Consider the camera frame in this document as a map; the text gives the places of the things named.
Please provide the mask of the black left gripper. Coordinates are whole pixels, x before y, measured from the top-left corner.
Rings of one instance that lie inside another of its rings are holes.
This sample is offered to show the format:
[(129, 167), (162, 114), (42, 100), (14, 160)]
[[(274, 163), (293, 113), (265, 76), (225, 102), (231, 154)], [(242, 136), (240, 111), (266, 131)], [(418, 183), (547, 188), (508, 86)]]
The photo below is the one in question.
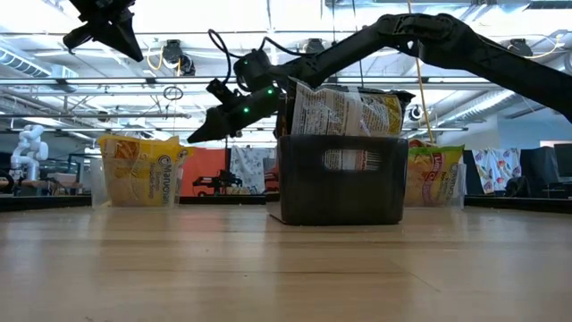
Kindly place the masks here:
[(143, 60), (142, 51), (132, 27), (133, 13), (130, 8), (136, 0), (70, 0), (80, 13), (84, 25), (63, 37), (64, 45), (73, 50), (95, 40), (136, 62)]

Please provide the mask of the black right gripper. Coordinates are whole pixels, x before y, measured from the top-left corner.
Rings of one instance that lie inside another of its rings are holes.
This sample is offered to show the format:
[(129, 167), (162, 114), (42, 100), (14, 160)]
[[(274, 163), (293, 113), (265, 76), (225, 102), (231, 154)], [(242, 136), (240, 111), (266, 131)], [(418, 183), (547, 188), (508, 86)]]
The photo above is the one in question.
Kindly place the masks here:
[(221, 102), (220, 109), (212, 107), (206, 110), (204, 123), (188, 136), (189, 144), (234, 136), (237, 131), (273, 114), (282, 95), (280, 88), (268, 86), (243, 96), (237, 90), (230, 91), (218, 79), (211, 80), (206, 90)]

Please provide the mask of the packets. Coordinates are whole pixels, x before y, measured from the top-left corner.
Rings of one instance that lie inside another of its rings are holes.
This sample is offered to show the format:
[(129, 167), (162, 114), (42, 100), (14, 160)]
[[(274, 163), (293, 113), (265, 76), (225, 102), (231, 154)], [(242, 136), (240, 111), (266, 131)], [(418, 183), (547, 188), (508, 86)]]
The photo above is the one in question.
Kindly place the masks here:
[(330, 171), (407, 173), (408, 148), (399, 138), (413, 94), (361, 87), (295, 84), (290, 134), (281, 163)]

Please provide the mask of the grey translucent plastic bin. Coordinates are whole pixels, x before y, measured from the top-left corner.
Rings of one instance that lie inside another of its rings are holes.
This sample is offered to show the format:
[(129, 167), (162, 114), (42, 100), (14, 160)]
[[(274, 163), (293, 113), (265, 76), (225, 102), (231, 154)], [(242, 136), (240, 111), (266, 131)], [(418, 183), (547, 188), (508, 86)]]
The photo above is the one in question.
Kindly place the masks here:
[[(364, 170), (336, 170), (331, 150), (364, 151)], [(408, 142), (398, 138), (287, 135), (278, 139), (279, 200), (268, 213), (286, 225), (396, 225), (403, 217)]]

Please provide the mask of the clear plastic bin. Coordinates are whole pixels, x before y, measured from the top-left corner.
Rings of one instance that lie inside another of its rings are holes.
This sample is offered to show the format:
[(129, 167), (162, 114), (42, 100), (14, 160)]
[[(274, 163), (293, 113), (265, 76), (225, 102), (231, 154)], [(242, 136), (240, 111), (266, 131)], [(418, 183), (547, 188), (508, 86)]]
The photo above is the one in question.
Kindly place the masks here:
[(174, 208), (183, 169), (168, 156), (95, 159), (90, 163), (93, 208)]
[(463, 208), (466, 195), (464, 164), (447, 170), (421, 174), (408, 171), (404, 206), (406, 208)]

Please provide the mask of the long ceiling light bar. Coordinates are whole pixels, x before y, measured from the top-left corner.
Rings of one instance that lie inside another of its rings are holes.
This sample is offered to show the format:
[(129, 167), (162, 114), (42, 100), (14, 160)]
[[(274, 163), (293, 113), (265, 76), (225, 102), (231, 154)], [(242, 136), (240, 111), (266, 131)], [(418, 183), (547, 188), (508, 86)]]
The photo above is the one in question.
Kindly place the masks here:
[[(25, 78), (0, 79), (3, 86), (30, 85), (156, 85), (156, 84), (208, 84), (212, 77), (149, 77), (149, 78)], [(324, 84), (406, 84), (417, 83), (416, 77), (331, 77)], [(490, 84), (478, 77), (423, 77), (429, 84)]]

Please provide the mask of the white patterned hanging cloth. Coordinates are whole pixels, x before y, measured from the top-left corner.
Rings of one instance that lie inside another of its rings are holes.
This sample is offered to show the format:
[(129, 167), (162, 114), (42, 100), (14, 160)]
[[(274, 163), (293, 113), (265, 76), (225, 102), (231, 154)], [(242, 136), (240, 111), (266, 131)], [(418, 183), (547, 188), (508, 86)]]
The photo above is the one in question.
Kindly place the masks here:
[(273, 159), (273, 148), (231, 147), (230, 171), (241, 180), (241, 187), (251, 195), (265, 190), (265, 160)]

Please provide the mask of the floral patterned cloth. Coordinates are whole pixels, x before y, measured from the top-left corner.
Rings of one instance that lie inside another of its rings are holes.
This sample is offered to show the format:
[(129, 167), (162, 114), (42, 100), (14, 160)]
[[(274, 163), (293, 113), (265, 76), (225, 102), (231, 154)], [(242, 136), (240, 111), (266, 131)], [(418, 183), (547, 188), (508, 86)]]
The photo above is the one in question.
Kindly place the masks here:
[(485, 194), (504, 191), (508, 181), (522, 174), (519, 148), (485, 148), (472, 151)]

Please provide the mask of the black bag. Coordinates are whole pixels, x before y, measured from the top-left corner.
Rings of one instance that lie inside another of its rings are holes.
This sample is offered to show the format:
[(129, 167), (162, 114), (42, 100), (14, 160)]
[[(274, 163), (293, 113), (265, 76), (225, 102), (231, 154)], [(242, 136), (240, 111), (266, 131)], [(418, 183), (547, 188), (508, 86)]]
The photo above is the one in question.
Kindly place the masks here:
[(509, 179), (504, 196), (508, 198), (530, 198), (531, 190), (527, 178), (519, 176)]

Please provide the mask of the silver ceiling duct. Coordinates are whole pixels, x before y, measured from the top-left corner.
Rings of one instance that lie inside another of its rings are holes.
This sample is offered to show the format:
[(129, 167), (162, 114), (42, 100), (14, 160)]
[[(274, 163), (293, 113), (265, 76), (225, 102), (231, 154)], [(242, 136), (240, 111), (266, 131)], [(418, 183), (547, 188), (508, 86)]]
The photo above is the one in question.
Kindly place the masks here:
[(489, 91), (471, 101), (471, 107), (467, 110), (466, 117), (480, 117), (520, 102), (529, 103), (531, 99), (507, 89)]
[(41, 62), (15, 47), (0, 45), (0, 84), (6, 84), (8, 79), (19, 79), (23, 80), (20, 85), (44, 85), (72, 93), (78, 86), (69, 84), (67, 79), (78, 77), (66, 66)]

